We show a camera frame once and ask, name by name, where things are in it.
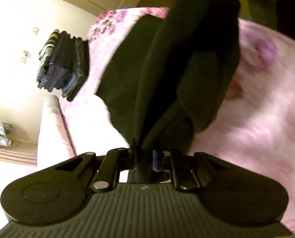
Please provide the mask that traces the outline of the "black garment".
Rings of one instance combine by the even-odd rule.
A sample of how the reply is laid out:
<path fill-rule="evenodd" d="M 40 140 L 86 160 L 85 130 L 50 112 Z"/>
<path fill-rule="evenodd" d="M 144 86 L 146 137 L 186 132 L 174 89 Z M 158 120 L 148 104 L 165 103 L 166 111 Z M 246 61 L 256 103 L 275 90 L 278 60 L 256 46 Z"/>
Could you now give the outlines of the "black garment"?
<path fill-rule="evenodd" d="M 215 120 L 239 64 L 239 0 L 176 0 L 133 26 L 96 95 L 139 148 L 184 149 Z"/>

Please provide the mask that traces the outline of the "stack of folded clothes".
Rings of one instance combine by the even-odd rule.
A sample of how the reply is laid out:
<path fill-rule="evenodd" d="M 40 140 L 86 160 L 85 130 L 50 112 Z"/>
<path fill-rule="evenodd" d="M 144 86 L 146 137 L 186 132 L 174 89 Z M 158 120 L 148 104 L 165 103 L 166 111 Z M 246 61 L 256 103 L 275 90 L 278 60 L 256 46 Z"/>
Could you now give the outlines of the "stack of folded clothes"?
<path fill-rule="evenodd" d="M 40 50 L 38 60 L 38 88 L 48 92 L 60 90 L 63 98 L 73 101 L 89 75 L 88 40 L 55 29 Z"/>

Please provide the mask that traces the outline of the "pink curtain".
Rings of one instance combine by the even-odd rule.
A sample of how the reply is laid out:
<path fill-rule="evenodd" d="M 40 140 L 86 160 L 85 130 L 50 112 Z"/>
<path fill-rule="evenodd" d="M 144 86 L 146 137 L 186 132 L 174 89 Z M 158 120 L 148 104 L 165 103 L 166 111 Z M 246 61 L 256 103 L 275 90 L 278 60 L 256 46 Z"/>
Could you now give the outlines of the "pink curtain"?
<path fill-rule="evenodd" d="M 0 148 L 0 161 L 13 164 L 37 166 L 37 153 L 15 151 L 2 147 Z"/>

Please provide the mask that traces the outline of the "pink folded quilt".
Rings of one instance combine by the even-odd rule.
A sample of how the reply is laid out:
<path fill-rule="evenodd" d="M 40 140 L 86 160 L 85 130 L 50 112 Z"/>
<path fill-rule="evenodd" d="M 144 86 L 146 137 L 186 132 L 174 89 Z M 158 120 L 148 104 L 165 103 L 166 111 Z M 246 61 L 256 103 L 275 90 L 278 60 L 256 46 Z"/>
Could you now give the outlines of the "pink folded quilt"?
<path fill-rule="evenodd" d="M 37 167 L 46 169 L 76 156 L 66 130 L 59 99 L 50 95 L 44 100 L 37 145 Z"/>

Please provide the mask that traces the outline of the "pink floral bedspread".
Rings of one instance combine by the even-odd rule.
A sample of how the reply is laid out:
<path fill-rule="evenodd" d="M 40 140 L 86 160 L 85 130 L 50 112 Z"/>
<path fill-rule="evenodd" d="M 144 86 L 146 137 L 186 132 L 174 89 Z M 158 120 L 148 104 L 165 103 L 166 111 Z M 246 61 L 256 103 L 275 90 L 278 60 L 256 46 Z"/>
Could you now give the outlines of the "pink floral bedspread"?
<path fill-rule="evenodd" d="M 76 154 L 99 155 L 126 141 L 95 95 L 120 43 L 146 14 L 167 8 L 131 8 L 100 14 L 87 34 L 89 77 L 73 101 L 59 100 Z M 289 194 L 283 224 L 295 232 L 295 41 L 262 25 L 239 20 L 240 64 L 216 120 L 195 134 L 189 153 L 206 152 L 273 178 Z"/>

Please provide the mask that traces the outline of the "white wall switch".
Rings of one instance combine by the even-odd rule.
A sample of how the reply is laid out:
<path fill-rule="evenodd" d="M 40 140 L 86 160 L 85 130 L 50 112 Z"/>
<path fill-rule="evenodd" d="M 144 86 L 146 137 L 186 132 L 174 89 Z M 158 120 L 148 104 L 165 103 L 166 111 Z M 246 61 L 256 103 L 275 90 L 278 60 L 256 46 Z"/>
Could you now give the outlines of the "white wall switch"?
<path fill-rule="evenodd" d="M 24 56 L 25 58 L 29 58 L 29 57 L 31 57 L 30 53 L 29 53 L 28 51 L 26 51 L 26 50 L 23 51 L 23 56 Z"/>

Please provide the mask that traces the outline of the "beige wall socket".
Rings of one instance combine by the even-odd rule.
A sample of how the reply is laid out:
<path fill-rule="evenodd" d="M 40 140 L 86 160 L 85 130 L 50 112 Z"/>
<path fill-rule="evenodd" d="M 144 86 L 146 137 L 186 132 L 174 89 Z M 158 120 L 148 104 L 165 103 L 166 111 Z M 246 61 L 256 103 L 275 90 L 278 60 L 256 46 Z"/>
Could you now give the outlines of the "beige wall socket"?
<path fill-rule="evenodd" d="M 33 27 L 31 33 L 36 36 L 38 34 L 38 31 L 39 31 L 38 28 Z"/>

